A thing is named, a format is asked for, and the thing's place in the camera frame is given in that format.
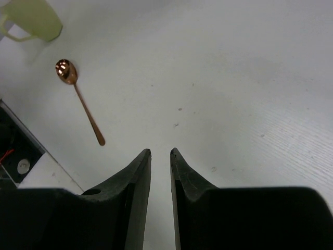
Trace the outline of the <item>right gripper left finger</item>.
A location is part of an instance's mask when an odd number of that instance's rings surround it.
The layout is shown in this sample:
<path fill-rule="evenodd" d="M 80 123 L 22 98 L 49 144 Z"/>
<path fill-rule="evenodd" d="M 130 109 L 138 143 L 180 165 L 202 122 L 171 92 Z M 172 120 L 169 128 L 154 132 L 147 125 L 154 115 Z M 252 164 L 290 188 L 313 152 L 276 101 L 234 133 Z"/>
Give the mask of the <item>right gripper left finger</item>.
<path fill-rule="evenodd" d="M 142 249 L 151 151 L 76 195 L 65 189 L 1 190 L 1 249 Z"/>

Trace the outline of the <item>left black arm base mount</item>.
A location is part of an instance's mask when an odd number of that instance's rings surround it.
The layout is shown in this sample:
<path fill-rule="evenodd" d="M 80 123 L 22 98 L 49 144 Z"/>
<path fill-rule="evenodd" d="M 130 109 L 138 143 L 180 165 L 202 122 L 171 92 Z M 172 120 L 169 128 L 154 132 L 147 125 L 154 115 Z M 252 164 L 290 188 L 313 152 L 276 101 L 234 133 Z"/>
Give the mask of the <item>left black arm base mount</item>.
<path fill-rule="evenodd" d="M 44 154 L 41 143 L 1 101 L 1 189 L 17 189 Z"/>

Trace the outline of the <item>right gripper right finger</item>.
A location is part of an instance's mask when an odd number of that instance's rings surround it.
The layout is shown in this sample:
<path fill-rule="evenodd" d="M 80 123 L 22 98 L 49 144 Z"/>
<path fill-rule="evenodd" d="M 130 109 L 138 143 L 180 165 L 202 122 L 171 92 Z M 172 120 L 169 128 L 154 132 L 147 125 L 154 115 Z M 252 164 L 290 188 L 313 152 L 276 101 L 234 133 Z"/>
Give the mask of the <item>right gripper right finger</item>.
<path fill-rule="evenodd" d="M 332 249 L 332 213 L 309 187 L 219 188 L 170 153 L 177 249 Z"/>

